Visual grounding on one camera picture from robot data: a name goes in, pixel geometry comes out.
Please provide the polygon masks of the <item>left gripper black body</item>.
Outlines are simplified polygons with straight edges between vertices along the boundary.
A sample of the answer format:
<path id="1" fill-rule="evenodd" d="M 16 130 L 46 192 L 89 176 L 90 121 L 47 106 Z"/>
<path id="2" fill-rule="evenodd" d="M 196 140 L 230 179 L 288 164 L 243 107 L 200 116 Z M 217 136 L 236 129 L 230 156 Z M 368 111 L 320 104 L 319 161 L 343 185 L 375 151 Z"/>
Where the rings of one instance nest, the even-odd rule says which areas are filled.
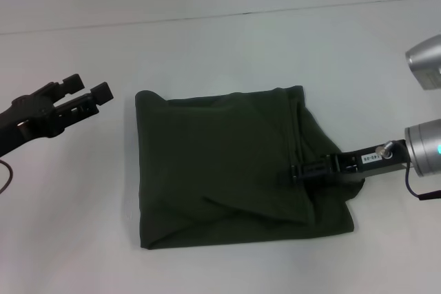
<path id="1" fill-rule="evenodd" d="M 65 96 L 64 84 L 48 83 L 14 99 L 1 113 L 1 155 L 37 138 L 53 138 L 64 131 L 54 104 Z"/>

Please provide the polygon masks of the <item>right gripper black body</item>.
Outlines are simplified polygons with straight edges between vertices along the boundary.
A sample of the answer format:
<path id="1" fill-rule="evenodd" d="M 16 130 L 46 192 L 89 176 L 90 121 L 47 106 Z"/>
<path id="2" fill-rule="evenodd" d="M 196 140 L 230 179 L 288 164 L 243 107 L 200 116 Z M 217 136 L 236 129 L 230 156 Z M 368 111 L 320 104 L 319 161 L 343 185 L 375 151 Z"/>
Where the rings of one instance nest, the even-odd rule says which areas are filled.
<path id="1" fill-rule="evenodd" d="M 387 158 L 376 153 L 378 147 L 382 145 L 330 155 L 331 176 L 336 180 L 362 180 L 406 168 L 409 153 L 404 140 L 386 143 L 390 152 Z"/>

